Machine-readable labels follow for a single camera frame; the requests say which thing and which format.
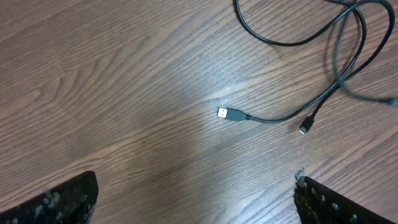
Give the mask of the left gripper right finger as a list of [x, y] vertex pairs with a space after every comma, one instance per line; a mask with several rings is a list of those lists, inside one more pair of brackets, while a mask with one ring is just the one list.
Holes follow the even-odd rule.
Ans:
[[295, 174], [294, 204], [302, 224], [394, 224], [305, 175]]

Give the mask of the black USB cable short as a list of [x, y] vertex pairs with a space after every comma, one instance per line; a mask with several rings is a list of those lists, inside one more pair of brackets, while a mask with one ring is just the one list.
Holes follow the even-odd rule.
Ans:
[[[363, 4], [370, 4], [370, 3], [375, 3], [375, 4], [380, 4], [383, 6], [388, 14], [389, 18], [389, 25], [386, 31], [386, 34], [384, 35], [381, 43], [379, 46], [376, 48], [375, 52], [356, 70], [352, 70], [354, 67], [354, 64], [356, 63], [363, 47], [366, 41], [366, 35], [367, 35], [367, 27], [366, 27], [366, 22], [364, 20], [364, 17], [359, 10], [359, 6]], [[299, 127], [299, 132], [301, 134], [307, 134], [310, 128], [312, 127], [315, 117], [322, 107], [322, 105], [326, 102], [329, 97], [334, 94], [338, 89], [342, 89], [348, 96], [356, 99], [356, 100], [361, 100], [361, 101], [368, 101], [368, 102], [374, 102], [374, 103], [382, 103], [385, 105], [389, 106], [397, 106], [397, 98], [376, 98], [376, 97], [370, 97], [370, 96], [364, 96], [360, 95], [358, 93], [355, 93], [351, 91], [347, 85], [346, 82], [353, 78], [357, 73], [359, 73], [362, 69], [364, 69], [367, 65], [369, 65], [375, 58], [376, 56], [380, 53], [382, 48], [385, 46], [387, 43], [389, 37], [392, 34], [392, 31], [394, 29], [394, 24], [395, 24], [395, 13], [394, 9], [391, 6], [391, 4], [388, 1], [385, 0], [366, 0], [366, 1], [353, 1], [353, 2], [347, 2], [347, 9], [345, 9], [341, 14], [339, 14], [336, 18], [334, 18], [331, 22], [331, 25], [334, 25], [336, 22], [341, 21], [341, 26], [339, 29], [338, 37], [336, 40], [335, 47], [333, 49], [333, 56], [332, 56], [332, 66], [333, 66], [333, 74], [335, 76], [335, 84], [332, 86], [331, 90], [326, 91], [325, 96], [322, 97], [321, 102], [319, 102], [318, 106], [315, 108], [313, 113], [310, 116], [307, 116], [302, 124]], [[343, 37], [343, 32], [346, 26], [346, 22], [348, 20], [348, 15], [349, 13], [354, 13], [356, 14], [359, 22], [361, 23], [361, 41], [359, 43], [359, 47], [354, 54], [352, 60], [350, 61], [349, 64], [347, 64], [347, 67], [344, 70], [340, 70], [338, 66], [338, 54], [339, 54], [339, 49], [340, 49], [340, 43], [341, 39]]]

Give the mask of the black USB cable long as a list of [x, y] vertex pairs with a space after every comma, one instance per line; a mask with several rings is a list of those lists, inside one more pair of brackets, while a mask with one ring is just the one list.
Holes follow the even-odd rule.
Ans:
[[[257, 32], [253, 31], [248, 24], [246, 23], [246, 21], [244, 20], [243, 14], [241, 12], [240, 6], [239, 6], [239, 1], [238, 0], [234, 0], [234, 8], [238, 17], [238, 20], [240, 21], [241, 25], [245, 28], [245, 30], [251, 34], [253, 37], [255, 37], [256, 39], [266, 43], [266, 44], [270, 44], [270, 45], [275, 45], [275, 46], [279, 46], [279, 47], [296, 47], [299, 45], [303, 45], [306, 44], [310, 41], [312, 41], [313, 39], [316, 39], [318, 36], [322, 35], [324, 32], [326, 32], [328, 29], [330, 29], [331, 27], [333, 27], [334, 25], [331, 25], [332, 19], [329, 23], [327, 23], [325, 26], [323, 26], [319, 31], [317, 31], [316, 33], [314, 33], [313, 35], [311, 35], [310, 37], [300, 41], [300, 42], [292, 42], [292, 43], [283, 43], [283, 42], [276, 42], [270, 39], [267, 39], [261, 35], [259, 35]], [[335, 1], [335, 4], [342, 4], [346, 7], [347, 9], [347, 3], [348, 1]], [[297, 116], [299, 113], [301, 113], [303, 110], [307, 109], [308, 107], [314, 105], [315, 103], [321, 102], [321, 99], [323, 96], [325, 96], [326, 91], [331, 90], [332, 86], [335, 84], [335, 82], [328, 87], [323, 93], [319, 94], [318, 96], [314, 97], [313, 99], [311, 99], [310, 101], [308, 101], [307, 103], [305, 103], [303, 106], [301, 106], [300, 108], [298, 108], [296, 111], [294, 111], [293, 113], [283, 117], [283, 118], [278, 118], [278, 119], [262, 119], [262, 118], [257, 118], [255, 116], [251, 116], [250, 114], [244, 113], [241, 110], [237, 110], [237, 109], [232, 109], [232, 108], [219, 108], [217, 111], [217, 117], [219, 118], [224, 118], [230, 121], [245, 121], [245, 120], [252, 120], [252, 121], [257, 121], [260, 123], [266, 123], [266, 124], [272, 124], [272, 123], [281, 123], [284, 121], [287, 121], [295, 116]]]

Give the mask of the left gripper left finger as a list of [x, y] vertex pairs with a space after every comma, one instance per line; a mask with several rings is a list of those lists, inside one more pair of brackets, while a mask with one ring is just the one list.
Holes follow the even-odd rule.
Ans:
[[95, 172], [80, 175], [1, 212], [2, 224], [89, 224], [98, 198]]

